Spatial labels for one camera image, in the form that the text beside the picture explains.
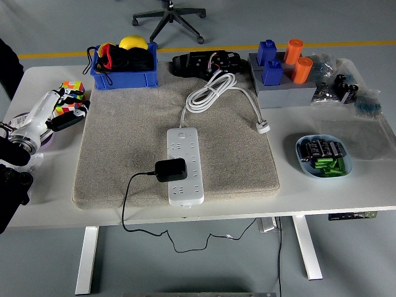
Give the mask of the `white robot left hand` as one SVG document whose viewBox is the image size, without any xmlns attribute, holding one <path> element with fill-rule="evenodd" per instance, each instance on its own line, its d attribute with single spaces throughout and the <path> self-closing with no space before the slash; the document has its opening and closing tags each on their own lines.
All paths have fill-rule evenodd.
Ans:
<svg viewBox="0 0 396 297">
<path fill-rule="evenodd" d="M 83 88 L 51 90 L 36 103 L 22 124 L 13 128 L 8 139 L 31 152 L 38 150 L 45 135 L 81 121 L 87 115 L 89 104 Z"/>
</svg>

